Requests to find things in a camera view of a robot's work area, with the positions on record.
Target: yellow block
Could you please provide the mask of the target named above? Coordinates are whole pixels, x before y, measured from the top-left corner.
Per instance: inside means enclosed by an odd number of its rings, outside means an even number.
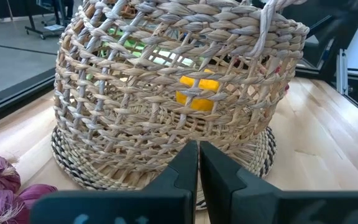
[[[204,72],[211,72],[211,70],[206,69],[204,70]],[[182,76],[180,78],[180,83],[184,83],[187,84],[189,86],[193,86],[194,84],[194,78],[189,78],[186,76]],[[198,88],[202,89],[202,90],[212,90],[214,92],[216,92],[218,90],[219,87],[219,83],[217,81],[214,80],[200,80],[200,83],[198,84]],[[177,91],[177,102],[181,103],[181,104],[185,104],[186,103],[186,99],[187,96],[180,93],[179,91]],[[206,99],[193,99],[193,101],[191,102],[191,108],[194,110],[200,110],[200,111],[211,111],[212,107],[214,105],[214,102],[211,100],[206,100]]]

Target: woven placemat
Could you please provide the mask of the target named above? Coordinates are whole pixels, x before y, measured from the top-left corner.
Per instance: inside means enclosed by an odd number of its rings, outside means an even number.
[[[108,176],[101,173],[103,166],[85,161],[85,159],[69,147],[63,134],[56,127],[52,133],[53,156],[58,165],[78,184],[90,190],[138,190],[146,186],[153,178],[159,175],[134,174],[132,179],[129,174]],[[238,163],[255,175],[264,178],[270,171],[277,148],[275,138],[270,127],[262,131],[258,136],[245,145],[242,150],[228,154]],[[204,195],[198,184],[197,210],[205,209]]]

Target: black stand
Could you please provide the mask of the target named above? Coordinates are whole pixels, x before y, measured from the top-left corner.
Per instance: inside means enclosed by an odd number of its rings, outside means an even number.
[[[53,11],[55,13],[55,17],[56,17],[56,24],[60,25],[60,19],[59,19],[59,13],[58,13],[58,4],[57,4],[57,1],[59,0],[53,0]],[[46,39],[46,35],[60,35],[58,34],[57,32],[60,32],[62,30],[56,30],[56,31],[50,31],[50,30],[45,30],[45,31],[41,31],[41,30],[38,30],[36,27],[35,27],[35,24],[34,24],[34,19],[32,17],[32,13],[30,11],[30,7],[29,7],[29,0],[24,0],[24,9],[25,9],[25,12],[27,13],[27,15],[29,16],[29,20],[30,20],[30,25],[31,27],[28,27],[28,26],[25,26],[25,32],[27,33],[27,35],[29,35],[29,31],[31,32],[35,32],[37,34],[40,35],[41,39],[42,40],[45,40]],[[63,18],[65,17],[65,11],[64,11],[64,6],[62,4],[60,4],[60,12],[63,16]]]

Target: basket handle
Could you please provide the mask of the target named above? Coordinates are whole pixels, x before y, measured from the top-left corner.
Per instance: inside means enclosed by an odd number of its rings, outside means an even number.
[[[260,12],[260,36],[254,48],[244,54],[245,57],[257,58],[265,47],[267,32],[272,22],[273,14],[291,4],[303,4],[307,0],[269,0]]]

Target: wooden table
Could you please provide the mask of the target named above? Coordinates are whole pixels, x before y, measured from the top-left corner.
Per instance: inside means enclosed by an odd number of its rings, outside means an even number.
[[[53,93],[0,120],[0,155],[20,158],[22,188],[80,189],[52,157]],[[278,144],[266,178],[283,190],[358,190],[358,108],[325,82],[295,78],[270,123]],[[196,223],[209,223],[198,212]]]

